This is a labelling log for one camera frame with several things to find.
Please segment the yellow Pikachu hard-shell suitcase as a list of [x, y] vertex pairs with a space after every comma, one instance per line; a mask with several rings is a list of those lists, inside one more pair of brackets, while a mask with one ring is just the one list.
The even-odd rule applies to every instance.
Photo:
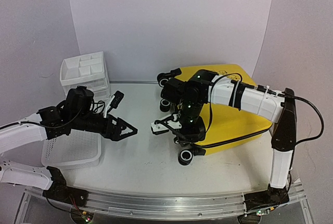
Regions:
[[252, 141], [272, 126], [267, 119], [246, 111], [200, 102], [199, 89], [190, 89], [189, 94], [185, 94], [185, 82], [192, 77], [207, 79], [214, 74], [241, 80], [250, 85], [255, 84], [251, 77], [235, 64], [180, 67], [157, 76], [158, 84], [162, 87], [160, 110], [184, 117], [186, 122], [196, 122], [201, 116], [206, 127], [205, 140], [196, 143], [177, 143], [177, 136], [185, 137], [179, 131], [173, 133], [174, 143], [183, 148], [178, 154], [178, 162], [183, 166], [189, 165], [194, 156], [210, 155]]

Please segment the white perforated plastic basket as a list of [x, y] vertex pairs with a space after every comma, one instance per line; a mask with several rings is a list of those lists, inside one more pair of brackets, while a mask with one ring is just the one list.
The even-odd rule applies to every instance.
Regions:
[[43, 144], [41, 163], [61, 170], [95, 167], [101, 156], [101, 136], [72, 130]]

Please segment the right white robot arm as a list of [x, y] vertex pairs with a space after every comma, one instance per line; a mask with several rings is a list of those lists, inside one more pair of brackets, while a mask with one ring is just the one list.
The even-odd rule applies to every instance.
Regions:
[[188, 165], [196, 155], [203, 155], [198, 142], [205, 140], [212, 121], [204, 123], [204, 105], [223, 105], [243, 110], [268, 120], [274, 127], [271, 139], [273, 160], [267, 189], [244, 195], [246, 214], [262, 215], [289, 202], [291, 168], [297, 140], [296, 101], [292, 89], [272, 90], [268, 86], [252, 85], [232, 79], [231, 74], [198, 70], [189, 80], [178, 79], [180, 69], [158, 75], [162, 87], [160, 109], [175, 111], [154, 121], [154, 134], [172, 132], [184, 149], [179, 153], [181, 165]]

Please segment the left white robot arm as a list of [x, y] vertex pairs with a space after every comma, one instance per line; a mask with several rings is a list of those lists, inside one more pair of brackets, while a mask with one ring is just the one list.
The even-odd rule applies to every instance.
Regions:
[[[138, 130], [121, 118], [94, 109], [94, 93], [85, 86], [70, 89], [57, 106], [40, 109], [30, 116], [1, 126], [1, 153], [29, 143], [53, 140], [72, 130], [96, 133], [115, 142], [134, 136]], [[31, 186], [43, 196], [74, 207], [87, 203], [88, 191], [67, 185], [59, 168], [32, 167], [1, 160], [1, 182]]]

